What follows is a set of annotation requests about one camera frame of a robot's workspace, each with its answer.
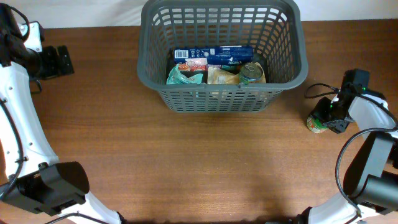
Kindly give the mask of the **green lid jar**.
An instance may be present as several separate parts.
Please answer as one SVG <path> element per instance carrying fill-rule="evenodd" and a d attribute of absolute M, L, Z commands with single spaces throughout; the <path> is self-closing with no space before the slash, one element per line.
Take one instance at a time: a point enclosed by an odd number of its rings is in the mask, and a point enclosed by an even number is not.
<path fill-rule="evenodd" d="M 314 117 L 313 115 L 309 115 L 307 118 L 307 128 L 313 133 L 323 133 L 328 130 L 328 127 L 323 125 L 321 121 Z"/>

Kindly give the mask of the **small tin can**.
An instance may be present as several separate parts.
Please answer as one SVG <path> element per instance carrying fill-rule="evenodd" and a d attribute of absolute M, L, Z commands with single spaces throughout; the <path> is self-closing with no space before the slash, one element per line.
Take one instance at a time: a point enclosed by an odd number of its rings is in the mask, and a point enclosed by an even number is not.
<path fill-rule="evenodd" d="M 266 83 L 265 72 L 259 63 L 245 63 L 238 74 L 239 82 L 243 84 Z"/>

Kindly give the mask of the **grey plastic basket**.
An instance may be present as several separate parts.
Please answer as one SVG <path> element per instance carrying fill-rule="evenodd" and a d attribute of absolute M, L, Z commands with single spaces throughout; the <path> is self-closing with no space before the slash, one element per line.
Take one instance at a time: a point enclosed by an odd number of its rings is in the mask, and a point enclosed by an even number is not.
<path fill-rule="evenodd" d="M 147 1 L 137 74 L 181 113 L 255 112 L 308 74 L 293 0 Z"/>

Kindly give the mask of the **teal snack packet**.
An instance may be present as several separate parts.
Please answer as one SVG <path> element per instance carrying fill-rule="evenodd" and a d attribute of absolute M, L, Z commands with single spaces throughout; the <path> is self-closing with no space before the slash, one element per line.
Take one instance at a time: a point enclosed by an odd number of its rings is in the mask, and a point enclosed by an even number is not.
<path fill-rule="evenodd" d="M 203 74 L 197 73 L 191 77 L 184 75 L 178 68 L 178 65 L 174 66 L 169 72 L 169 76 L 166 80 L 167 85 L 185 85 L 185 84 L 196 84 L 200 85 L 203 80 Z"/>

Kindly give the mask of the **blue cardboard box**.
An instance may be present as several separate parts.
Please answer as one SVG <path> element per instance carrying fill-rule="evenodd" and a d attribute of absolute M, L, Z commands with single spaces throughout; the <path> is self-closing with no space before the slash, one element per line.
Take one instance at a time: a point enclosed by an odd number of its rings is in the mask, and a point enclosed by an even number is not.
<path fill-rule="evenodd" d="M 202 47 L 175 49 L 174 63 L 184 72 L 207 71 L 209 67 L 234 67 L 252 61 L 253 48 L 250 46 Z"/>

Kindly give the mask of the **tan paper pouch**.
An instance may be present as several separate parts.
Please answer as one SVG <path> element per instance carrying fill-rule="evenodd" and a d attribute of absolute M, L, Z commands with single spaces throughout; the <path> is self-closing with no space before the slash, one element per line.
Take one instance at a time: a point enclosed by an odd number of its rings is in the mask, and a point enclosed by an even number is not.
<path fill-rule="evenodd" d="M 237 74 L 233 74 L 227 70 L 221 68 L 209 67 L 208 68 L 208 85 L 238 85 L 243 84 L 239 82 L 239 71 L 243 65 L 238 69 Z"/>

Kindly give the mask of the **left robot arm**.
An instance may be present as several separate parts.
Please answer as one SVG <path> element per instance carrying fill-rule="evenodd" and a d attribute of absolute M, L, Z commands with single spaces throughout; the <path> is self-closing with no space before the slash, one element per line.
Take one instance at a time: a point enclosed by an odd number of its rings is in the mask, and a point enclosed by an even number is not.
<path fill-rule="evenodd" d="M 8 181 L 1 200 L 55 222 L 124 223 L 90 191 L 78 162 L 60 162 L 45 137 L 33 101 L 31 83 L 74 72 L 66 46 L 43 47 L 44 30 L 36 21 L 18 23 L 20 12 L 1 4 L 1 146 Z"/>

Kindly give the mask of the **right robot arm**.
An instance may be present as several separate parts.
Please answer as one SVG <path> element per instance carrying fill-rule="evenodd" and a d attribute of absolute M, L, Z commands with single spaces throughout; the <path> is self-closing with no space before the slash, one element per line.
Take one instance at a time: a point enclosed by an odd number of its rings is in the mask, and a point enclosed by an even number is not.
<path fill-rule="evenodd" d="M 397 174 L 384 169 L 388 162 L 397 167 L 397 118 L 386 97 L 369 89 L 369 77 L 365 70 L 348 70 L 341 86 L 331 88 L 333 99 L 326 93 L 317 96 L 319 102 L 307 119 L 309 130 L 340 134 L 355 123 L 359 132 L 338 154 L 339 192 L 319 206 L 308 207 L 292 223 L 360 223 L 397 211 Z"/>

